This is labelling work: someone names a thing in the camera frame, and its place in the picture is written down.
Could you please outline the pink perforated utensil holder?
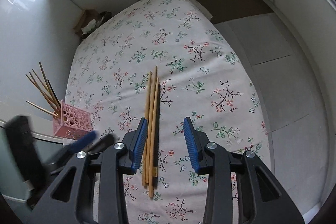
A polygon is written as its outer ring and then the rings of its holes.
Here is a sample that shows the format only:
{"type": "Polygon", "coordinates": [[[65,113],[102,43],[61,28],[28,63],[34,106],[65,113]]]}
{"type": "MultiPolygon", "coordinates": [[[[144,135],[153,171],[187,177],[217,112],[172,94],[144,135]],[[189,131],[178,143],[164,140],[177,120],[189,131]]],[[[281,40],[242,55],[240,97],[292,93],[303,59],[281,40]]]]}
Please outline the pink perforated utensil holder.
{"type": "Polygon", "coordinates": [[[54,136],[77,140],[92,131],[89,112],[61,101],[60,115],[53,118],[54,136]]]}

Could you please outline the floral tablecloth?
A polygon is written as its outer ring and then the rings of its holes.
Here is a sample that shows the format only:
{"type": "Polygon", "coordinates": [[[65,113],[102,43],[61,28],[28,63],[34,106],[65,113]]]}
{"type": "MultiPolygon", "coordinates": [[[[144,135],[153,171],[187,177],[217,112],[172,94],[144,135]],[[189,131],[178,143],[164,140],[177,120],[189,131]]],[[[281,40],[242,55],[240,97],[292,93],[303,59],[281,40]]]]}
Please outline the floral tablecloth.
{"type": "Polygon", "coordinates": [[[101,136],[121,140],[144,115],[147,82],[159,78],[158,185],[142,170],[123,180],[130,223],[201,223],[208,177],[191,167],[183,120],[228,151],[270,165],[265,119],[242,62],[195,0],[141,0],[78,46],[65,102],[86,110],[101,136]]]}

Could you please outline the brown paper bag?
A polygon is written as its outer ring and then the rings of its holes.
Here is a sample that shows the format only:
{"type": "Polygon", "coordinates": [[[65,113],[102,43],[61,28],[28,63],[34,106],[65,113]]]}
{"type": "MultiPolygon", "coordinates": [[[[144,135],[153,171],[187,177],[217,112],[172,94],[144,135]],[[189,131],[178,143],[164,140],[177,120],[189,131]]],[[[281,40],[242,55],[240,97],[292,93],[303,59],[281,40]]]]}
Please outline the brown paper bag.
{"type": "Polygon", "coordinates": [[[81,36],[83,34],[81,29],[86,27],[93,19],[98,22],[101,19],[100,14],[96,10],[84,10],[76,26],[73,28],[75,34],[81,36]]]}

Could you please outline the brown floor mat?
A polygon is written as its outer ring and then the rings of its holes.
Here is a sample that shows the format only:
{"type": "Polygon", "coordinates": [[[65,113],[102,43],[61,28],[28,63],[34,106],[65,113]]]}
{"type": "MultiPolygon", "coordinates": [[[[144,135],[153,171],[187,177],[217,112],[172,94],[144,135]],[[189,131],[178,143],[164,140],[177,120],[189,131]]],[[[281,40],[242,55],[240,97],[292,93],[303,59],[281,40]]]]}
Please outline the brown floor mat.
{"type": "Polygon", "coordinates": [[[248,16],[268,14],[273,10],[263,0],[197,0],[212,15],[212,24],[248,16]]]}

